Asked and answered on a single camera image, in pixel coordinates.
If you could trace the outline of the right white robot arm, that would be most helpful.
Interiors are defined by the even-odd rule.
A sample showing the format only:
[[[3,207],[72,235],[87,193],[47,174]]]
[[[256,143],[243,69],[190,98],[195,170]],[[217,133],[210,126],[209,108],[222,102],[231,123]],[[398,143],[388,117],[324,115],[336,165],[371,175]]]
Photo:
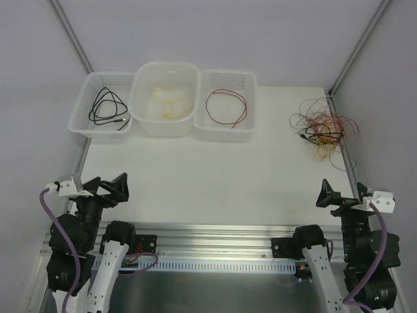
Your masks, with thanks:
[[[390,269],[400,266],[399,237],[389,233],[383,214],[395,208],[393,192],[357,184],[358,198],[346,198],[324,179],[317,207],[337,206],[332,216],[341,219],[343,271],[348,291],[342,296],[330,268],[328,240],[318,225],[298,227],[293,234],[293,252],[304,258],[312,273],[325,312],[390,312],[397,288]]]

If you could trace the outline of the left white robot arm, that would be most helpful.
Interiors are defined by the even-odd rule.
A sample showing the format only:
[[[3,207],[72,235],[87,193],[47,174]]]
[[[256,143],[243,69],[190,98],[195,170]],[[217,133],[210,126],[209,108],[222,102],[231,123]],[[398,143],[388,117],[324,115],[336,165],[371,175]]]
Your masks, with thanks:
[[[45,195],[56,193],[76,204],[75,213],[55,216],[46,205]],[[107,312],[111,293],[125,256],[136,249],[133,224],[113,221],[105,231],[100,247],[102,257],[96,275],[93,251],[104,209],[129,199],[128,176],[112,181],[95,177],[82,183],[77,175],[67,175],[47,185],[40,202],[51,218],[51,257],[46,270],[58,312]]]

